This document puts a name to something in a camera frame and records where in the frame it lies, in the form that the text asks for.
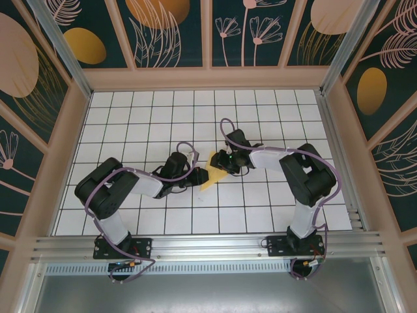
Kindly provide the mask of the yellow cloth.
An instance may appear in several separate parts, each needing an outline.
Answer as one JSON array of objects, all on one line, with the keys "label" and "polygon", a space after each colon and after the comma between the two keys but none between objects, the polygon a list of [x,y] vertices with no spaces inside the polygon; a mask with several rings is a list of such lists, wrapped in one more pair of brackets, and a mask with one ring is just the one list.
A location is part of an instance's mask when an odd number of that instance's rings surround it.
[{"label": "yellow cloth", "polygon": [[208,171],[208,181],[201,185],[200,191],[208,189],[210,186],[228,176],[228,173],[225,170],[221,170],[210,165],[211,159],[215,153],[215,151],[211,151],[206,162],[205,169]]}]

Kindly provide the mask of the grey sheet metal panel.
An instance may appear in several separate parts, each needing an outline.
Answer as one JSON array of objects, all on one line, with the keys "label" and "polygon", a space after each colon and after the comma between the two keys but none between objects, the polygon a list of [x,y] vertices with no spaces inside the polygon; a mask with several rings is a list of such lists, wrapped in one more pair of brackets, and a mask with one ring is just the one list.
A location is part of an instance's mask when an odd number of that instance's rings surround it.
[{"label": "grey sheet metal panel", "polygon": [[158,273],[117,285],[104,275],[31,274],[21,313],[407,313],[376,258],[326,262],[308,280],[288,273]]}]

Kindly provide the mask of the white grid table mat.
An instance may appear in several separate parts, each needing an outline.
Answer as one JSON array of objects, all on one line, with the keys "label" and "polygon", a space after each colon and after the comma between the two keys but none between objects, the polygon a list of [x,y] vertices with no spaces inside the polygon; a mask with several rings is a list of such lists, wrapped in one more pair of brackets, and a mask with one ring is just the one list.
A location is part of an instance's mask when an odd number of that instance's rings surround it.
[{"label": "white grid table mat", "polygon": [[[244,131],[253,144],[297,148],[310,143],[333,155],[312,90],[206,90],[101,92],[92,97],[72,161],[53,235],[95,235],[97,229],[75,197],[81,179],[109,157],[153,171],[190,147],[204,167],[223,149],[223,133]],[[135,235],[199,235],[285,231],[295,211],[285,176],[244,170],[206,190],[189,188],[156,200],[131,194],[119,210]]]}]

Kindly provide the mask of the long aluminium mounting rail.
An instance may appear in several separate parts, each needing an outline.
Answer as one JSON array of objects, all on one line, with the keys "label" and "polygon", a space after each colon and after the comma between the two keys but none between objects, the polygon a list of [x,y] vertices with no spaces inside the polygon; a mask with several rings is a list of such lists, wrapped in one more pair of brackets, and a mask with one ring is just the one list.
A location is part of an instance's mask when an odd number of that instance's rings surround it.
[{"label": "long aluminium mounting rail", "polygon": [[[214,261],[266,259],[261,245],[265,234],[157,235],[151,258],[157,261]],[[29,259],[33,263],[93,261],[94,236],[53,236],[36,239]],[[375,231],[330,231],[328,258],[366,258],[386,255]]]}]

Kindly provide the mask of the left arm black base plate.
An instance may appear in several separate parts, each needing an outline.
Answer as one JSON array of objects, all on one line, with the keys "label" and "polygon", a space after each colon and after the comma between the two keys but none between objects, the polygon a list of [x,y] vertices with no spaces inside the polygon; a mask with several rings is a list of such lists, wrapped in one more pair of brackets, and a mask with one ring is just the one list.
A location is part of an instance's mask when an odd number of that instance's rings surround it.
[{"label": "left arm black base plate", "polygon": [[[152,249],[151,238],[127,238],[117,247],[135,257],[150,258]],[[94,260],[123,260],[128,256],[117,252],[104,238],[94,240]]]}]

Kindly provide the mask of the aluminium side rail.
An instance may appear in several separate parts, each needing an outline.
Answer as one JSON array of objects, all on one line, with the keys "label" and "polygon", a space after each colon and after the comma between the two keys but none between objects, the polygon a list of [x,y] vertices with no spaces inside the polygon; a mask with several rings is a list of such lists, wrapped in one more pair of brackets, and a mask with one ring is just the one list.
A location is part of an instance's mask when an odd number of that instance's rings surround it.
[{"label": "aluminium side rail", "polygon": [[333,118],[330,106],[328,105],[326,98],[322,96],[320,92],[315,92],[315,98],[317,100],[335,167],[341,175],[343,198],[351,219],[352,228],[354,231],[367,231],[366,218],[363,215],[361,203],[356,193],[356,187],[352,181],[349,165],[345,158],[346,154],[342,140],[338,134],[336,122]]}]

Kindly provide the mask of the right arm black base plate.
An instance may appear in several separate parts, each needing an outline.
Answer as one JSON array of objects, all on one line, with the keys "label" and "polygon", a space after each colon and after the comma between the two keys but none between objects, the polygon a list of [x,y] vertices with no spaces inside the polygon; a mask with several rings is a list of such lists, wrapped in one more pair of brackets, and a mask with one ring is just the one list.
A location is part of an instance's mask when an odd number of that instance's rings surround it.
[{"label": "right arm black base plate", "polygon": [[320,235],[299,239],[286,235],[273,235],[266,238],[266,248],[270,257],[314,256],[315,252],[323,255],[325,252],[323,238]]}]

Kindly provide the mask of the aluminium corner post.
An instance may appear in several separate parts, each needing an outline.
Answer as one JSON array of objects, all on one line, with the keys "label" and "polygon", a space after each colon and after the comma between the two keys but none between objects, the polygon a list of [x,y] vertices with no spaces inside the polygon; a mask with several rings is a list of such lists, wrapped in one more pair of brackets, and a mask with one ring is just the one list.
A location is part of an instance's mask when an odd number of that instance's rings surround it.
[{"label": "aluminium corner post", "polygon": [[25,0],[30,6],[34,17],[53,44],[55,51],[61,56],[66,68],[71,73],[81,92],[88,99],[92,89],[76,59],[61,27],[70,26],[82,11],[80,0]]},{"label": "aluminium corner post", "polygon": [[320,95],[322,97],[325,97],[330,92],[337,81],[343,67],[353,53],[359,40],[362,38],[367,25],[375,15],[375,11],[377,10],[380,1],[381,0],[364,0],[362,3],[319,87]]}]

